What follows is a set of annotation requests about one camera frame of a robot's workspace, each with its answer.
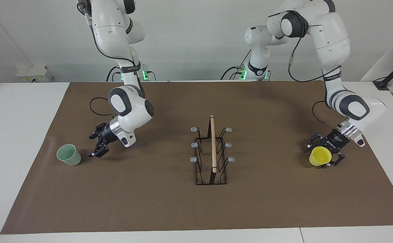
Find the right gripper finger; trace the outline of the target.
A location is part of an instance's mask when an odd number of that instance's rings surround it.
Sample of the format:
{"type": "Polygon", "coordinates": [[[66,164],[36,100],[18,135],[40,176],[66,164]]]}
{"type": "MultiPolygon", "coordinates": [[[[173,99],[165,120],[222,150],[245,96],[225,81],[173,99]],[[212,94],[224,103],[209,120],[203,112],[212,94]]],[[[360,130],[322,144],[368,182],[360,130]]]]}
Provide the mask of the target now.
{"type": "Polygon", "coordinates": [[[89,157],[101,158],[103,155],[109,152],[108,146],[98,146],[92,152],[88,154],[89,157]]]}
{"type": "Polygon", "coordinates": [[[99,124],[95,127],[93,133],[89,136],[90,140],[94,140],[95,138],[99,137],[103,131],[103,124],[99,124]]]}

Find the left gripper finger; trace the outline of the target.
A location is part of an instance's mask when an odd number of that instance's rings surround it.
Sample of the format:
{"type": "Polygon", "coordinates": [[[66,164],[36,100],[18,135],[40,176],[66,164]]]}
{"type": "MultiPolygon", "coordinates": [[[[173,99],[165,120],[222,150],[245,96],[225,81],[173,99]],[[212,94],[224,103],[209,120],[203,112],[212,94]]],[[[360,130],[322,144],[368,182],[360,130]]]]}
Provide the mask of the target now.
{"type": "Polygon", "coordinates": [[[332,158],[328,163],[328,166],[337,166],[344,158],[345,155],[342,153],[332,154],[332,158]]]}
{"type": "Polygon", "coordinates": [[[315,134],[308,140],[307,147],[318,146],[321,143],[322,137],[321,134],[315,134]]]}

